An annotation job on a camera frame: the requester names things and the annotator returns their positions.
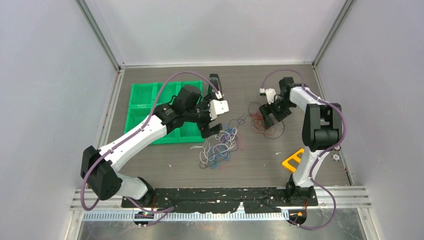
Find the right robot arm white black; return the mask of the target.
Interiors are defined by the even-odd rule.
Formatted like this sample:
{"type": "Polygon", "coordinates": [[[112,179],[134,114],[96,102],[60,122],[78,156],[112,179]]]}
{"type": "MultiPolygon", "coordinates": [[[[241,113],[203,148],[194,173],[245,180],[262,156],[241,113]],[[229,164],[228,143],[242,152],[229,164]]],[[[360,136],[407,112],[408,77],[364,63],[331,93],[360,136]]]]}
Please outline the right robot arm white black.
{"type": "Polygon", "coordinates": [[[284,197],[291,205],[299,205],[313,196],[315,176],[329,151],[343,138],[341,106],[328,103],[310,91],[303,83],[295,83],[292,77],[279,81],[280,93],[273,88],[260,88],[259,94],[267,102],[259,107],[264,129],[275,121],[281,122],[299,107],[304,112],[301,138],[303,154],[297,169],[290,175],[284,197]]]}

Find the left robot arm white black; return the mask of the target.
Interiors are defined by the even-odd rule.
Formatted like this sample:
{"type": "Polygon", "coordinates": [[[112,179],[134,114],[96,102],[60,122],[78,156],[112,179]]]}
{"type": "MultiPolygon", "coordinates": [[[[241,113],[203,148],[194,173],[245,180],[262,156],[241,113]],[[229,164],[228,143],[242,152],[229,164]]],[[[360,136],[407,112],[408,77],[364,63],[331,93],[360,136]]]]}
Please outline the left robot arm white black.
{"type": "Polygon", "coordinates": [[[228,102],[220,92],[212,91],[205,97],[201,94],[197,87],[185,85],[173,100],[156,106],[152,115],[117,140],[99,149],[87,147],[80,172],[83,185],[89,186],[101,201],[119,195],[148,207],[154,197],[147,182],[119,171],[134,155],[184,123],[195,123],[204,139],[218,134],[222,124],[211,127],[210,123],[229,111],[228,102]]]}

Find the green bin back right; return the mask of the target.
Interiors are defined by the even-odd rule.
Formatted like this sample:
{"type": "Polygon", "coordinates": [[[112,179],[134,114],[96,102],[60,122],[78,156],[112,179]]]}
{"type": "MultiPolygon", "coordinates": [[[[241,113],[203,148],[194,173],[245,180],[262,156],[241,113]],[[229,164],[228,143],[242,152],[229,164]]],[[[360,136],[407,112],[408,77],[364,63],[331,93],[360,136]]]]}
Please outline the green bin back right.
{"type": "Polygon", "coordinates": [[[177,94],[180,90],[187,90],[189,93],[203,94],[203,83],[201,81],[181,81],[177,87],[177,94]]]}

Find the black metronome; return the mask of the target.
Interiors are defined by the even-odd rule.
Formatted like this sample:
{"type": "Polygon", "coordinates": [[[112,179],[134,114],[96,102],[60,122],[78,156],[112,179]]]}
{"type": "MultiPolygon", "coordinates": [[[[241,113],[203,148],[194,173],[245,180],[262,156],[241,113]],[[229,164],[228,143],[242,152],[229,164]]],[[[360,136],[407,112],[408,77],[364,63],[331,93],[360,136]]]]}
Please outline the black metronome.
{"type": "Polygon", "coordinates": [[[210,84],[207,85],[207,91],[206,91],[207,96],[209,96],[209,95],[212,96],[213,94],[215,94],[215,92],[220,92],[220,93],[222,92],[221,91],[221,87],[222,87],[221,80],[220,80],[220,77],[217,73],[211,73],[209,75],[208,80],[213,86],[211,86],[210,84]]]}

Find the yellow triangle block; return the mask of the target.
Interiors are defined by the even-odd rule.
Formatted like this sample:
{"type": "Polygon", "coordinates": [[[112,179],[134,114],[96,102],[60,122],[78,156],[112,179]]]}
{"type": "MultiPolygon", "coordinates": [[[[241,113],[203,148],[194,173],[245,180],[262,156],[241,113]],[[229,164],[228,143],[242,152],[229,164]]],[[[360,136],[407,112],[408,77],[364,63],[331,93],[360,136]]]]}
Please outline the yellow triangle block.
{"type": "Polygon", "coordinates": [[[283,168],[285,168],[287,171],[289,171],[291,174],[293,174],[296,171],[297,166],[301,162],[301,158],[303,156],[303,153],[304,153],[304,149],[300,148],[298,151],[293,153],[291,156],[289,156],[288,158],[283,160],[282,163],[281,163],[281,166],[283,168]]]}

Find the green bin back left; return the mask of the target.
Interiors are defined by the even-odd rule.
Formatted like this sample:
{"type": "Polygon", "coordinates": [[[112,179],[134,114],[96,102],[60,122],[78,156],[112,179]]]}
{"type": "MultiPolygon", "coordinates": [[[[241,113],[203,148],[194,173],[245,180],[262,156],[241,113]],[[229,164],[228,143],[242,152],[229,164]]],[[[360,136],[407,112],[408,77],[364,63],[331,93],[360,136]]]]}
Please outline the green bin back left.
{"type": "Polygon", "coordinates": [[[129,107],[152,105],[157,96],[157,83],[138,83],[131,86],[129,107]]]}

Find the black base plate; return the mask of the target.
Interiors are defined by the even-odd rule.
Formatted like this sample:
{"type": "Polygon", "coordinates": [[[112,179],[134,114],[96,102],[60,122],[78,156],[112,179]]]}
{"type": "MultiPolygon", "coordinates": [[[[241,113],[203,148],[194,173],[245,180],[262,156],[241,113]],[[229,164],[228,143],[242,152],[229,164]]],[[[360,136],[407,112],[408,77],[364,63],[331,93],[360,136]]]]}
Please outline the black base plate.
{"type": "Polygon", "coordinates": [[[280,207],[302,209],[315,207],[315,191],[306,196],[292,195],[284,187],[219,187],[219,188],[156,188],[146,200],[136,202],[141,207],[165,210],[173,207],[174,213],[234,213],[239,206],[247,214],[277,213],[280,207]]]}

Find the aluminium rail front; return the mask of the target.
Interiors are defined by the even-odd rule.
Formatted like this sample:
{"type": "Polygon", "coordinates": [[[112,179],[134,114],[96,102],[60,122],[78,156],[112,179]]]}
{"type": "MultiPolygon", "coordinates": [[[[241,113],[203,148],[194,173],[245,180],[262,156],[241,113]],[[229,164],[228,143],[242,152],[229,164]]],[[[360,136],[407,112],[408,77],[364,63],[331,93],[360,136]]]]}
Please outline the aluminium rail front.
{"type": "MultiPolygon", "coordinates": [[[[336,208],[339,209],[370,209],[372,207],[369,198],[365,195],[362,188],[354,188],[348,190],[347,187],[329,188],[332,192],[336,208]]],[[[265,207],[261,206],[259,212],[248,213],[242,202],[236,204],[234,211],[226,211],[224,213],[198,211],[193,213],[183,213],[177,211],[173,213],[150,213],[144,214],[140,209],[128,208],[123,209],[118,206],[122,199],[113,197],[107,200],[105,204],[100,206],[100,210],[92,210],[89,212],[79,212],[77,221],[101,221],[101,222],[153,222],[161,220],[162,222],[205,222],[205,221],[264,221],[264,220],[288,220],[295,217],[299,211],[304,210],[302,206],[278,206],[276,212],[265,212],[265,207]]]]}

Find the aluminium corner post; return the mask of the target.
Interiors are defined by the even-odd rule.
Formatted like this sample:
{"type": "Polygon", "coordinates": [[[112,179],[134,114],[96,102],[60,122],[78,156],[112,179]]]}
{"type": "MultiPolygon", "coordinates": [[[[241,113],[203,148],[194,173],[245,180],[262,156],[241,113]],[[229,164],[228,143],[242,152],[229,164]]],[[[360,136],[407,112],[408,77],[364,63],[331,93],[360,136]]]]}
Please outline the aluminium corner post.
{"type": "Polygon", "coordinates": [[[94,0],[76,0],[75,2],[80,8],[81,13],[85,17],[108,60],[114,69],[120,72],[125,68],[125,62],[122,60],[96,2],[94,0]]]}

